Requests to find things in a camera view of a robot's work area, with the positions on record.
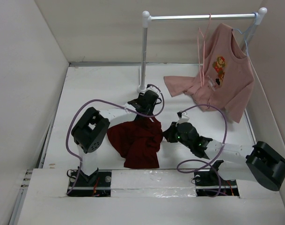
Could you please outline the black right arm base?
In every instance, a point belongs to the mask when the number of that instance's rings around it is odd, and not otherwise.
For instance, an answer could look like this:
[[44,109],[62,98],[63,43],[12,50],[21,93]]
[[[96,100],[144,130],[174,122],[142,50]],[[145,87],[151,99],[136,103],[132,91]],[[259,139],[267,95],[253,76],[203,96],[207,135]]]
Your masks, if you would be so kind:
[[218,196],[240,196],[237,182],[234,180],[219,180],[215,172],[199,171],[196,172],[191,180],[196,185],[197,196],[213,197],[220,192]]

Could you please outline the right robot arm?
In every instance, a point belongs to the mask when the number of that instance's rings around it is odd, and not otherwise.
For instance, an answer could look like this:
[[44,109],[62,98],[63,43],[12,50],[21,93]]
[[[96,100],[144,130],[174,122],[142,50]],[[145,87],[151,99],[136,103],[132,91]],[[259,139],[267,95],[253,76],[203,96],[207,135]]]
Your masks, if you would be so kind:
[[258,141],[253,146],[223,144],[200,136],[188,122],[172,122],[163,136],[169,143],[181,143],[198,158],[216,159],[215,169],[209,172],[213,184],[249,180],[268,190],[279,191],[285,179],[285,158],[265,142]]

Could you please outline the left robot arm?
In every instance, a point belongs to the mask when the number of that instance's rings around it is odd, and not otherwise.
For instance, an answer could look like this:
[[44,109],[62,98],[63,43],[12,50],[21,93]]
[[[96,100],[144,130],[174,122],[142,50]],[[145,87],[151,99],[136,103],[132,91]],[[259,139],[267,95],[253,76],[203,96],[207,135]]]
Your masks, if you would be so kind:
[[[99,102],[113,106],[109,110],[97,110],[89,107],[78,121],[75,121],[80,112],[89,104]],[[95,184],[97,175],[97,149],[101,146],[107,130],[115,125],[134,121],[142,117],[151,118],[159,115],[163,110],[156,114],[153,113],[156,105],[165,106],[163,94],[157,94],[148,89],[144,93],[139,93],[136,99],[130,100],[124,105],[117,105],[101,99],[93,99],[86,102],[74,116],[69,133],[72,135],[79,150],[81,162],[80,180],[87,186]]]

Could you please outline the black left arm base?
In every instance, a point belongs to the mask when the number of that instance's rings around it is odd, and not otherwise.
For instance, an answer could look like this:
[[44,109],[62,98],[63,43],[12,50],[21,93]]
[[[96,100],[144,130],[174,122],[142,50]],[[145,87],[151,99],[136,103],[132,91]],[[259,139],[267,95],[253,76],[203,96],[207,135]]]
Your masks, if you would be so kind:
[[80,174],[76,180],[77,170],[68,170],[69,184],[67,195],[69,197],[110,197],[111,196],[111,170],[99,170],[90,177]]

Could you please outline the pink wire hanger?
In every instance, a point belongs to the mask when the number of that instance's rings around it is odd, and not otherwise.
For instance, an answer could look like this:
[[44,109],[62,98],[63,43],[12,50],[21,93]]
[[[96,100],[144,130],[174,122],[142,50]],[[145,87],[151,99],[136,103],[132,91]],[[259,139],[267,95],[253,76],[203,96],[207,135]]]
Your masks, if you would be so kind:
[[[201,31],[200,28],[198,28],[198,33],[197,33],[197,53],[198,53],[198,67],[199,67],[199,77],[200,77],[200,84],[201,87],[204,86],[205,84],[205,73],[204,73],[204,67],[205,67],[205,39],[206,39],[206,35],[209,29],[209,26],[211,24],[211,19],[212,16],[211,14],[209,14],[209,22],[207,24],[205,33],[203,33]],[[202,37],[202,41],[203,41],[203,46],[202,46],[202,58],[200,57],[200,36]]]

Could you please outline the dark red t shirt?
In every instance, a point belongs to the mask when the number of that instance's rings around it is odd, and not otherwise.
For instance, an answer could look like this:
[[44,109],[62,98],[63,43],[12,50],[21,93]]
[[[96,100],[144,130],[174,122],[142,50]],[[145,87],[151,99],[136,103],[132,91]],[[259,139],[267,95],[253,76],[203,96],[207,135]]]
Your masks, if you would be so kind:
[[112,126],[107,137],[130,169],[157,169],[157,152],[163,140],[161,123],[155,118],[140,118]]

